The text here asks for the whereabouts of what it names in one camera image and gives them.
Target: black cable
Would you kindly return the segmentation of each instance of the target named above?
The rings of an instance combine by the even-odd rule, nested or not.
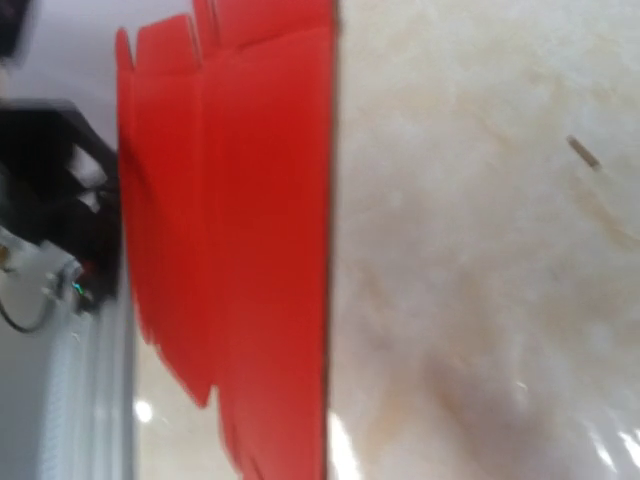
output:
[[[23,327],[21,325],[18,325],[11,318],[7,310],[4,308],[4,304],[2,303],[2,300],[0,300],[0,316],[4,318],[4,321],[7,323],[7,325],[9,325],[13,330],[15,330],[18,333],[23,333],[23,334],[36,333],[37,331],[41,330],[42,327],[44,327],[49,317],[51,317],[51,312],[53,311],[53,307],[55,307],[55,304],[56,302],[53,298],[47,297],[46,300],[44,301],[44,306],[42,307],[42,312],[40,312],[38,319],[33,325],[29,327]]]
[[[65,262],[65,264],[58,270],[58,273],[56,274],[56,279],[55,279],[56,284],[53,291],[53,295],[59,296],[60,293],[62,292],[62,288],[64,286],[64,279],[65,279],[64,273],[66,269],[69,267],[69,265],[71,265],[74,262],[75,262],[75,259],[72,258],[69,261]],[[11,315],[9,315],[9,312],[7,312],[7,309],[5,308],[2,300],[0,300],[0,316],[2,316],[2,318],[4,319],[6,324],[9,325],[9,327],[11,327],[13,330],[15,330],[18,333],[22,333],[22,334],[36,333],[46,325],[47,320],[52,316],[51,314],[56,306],[56,300],[53,295],[46,296],[40,315],[36,319],[35,323],[33,323],[33,325],[30,325],[28,327],[23,327],[22,325],[19,325],[18,323],[16,323],[16,321],[13,318],[11,318]]]

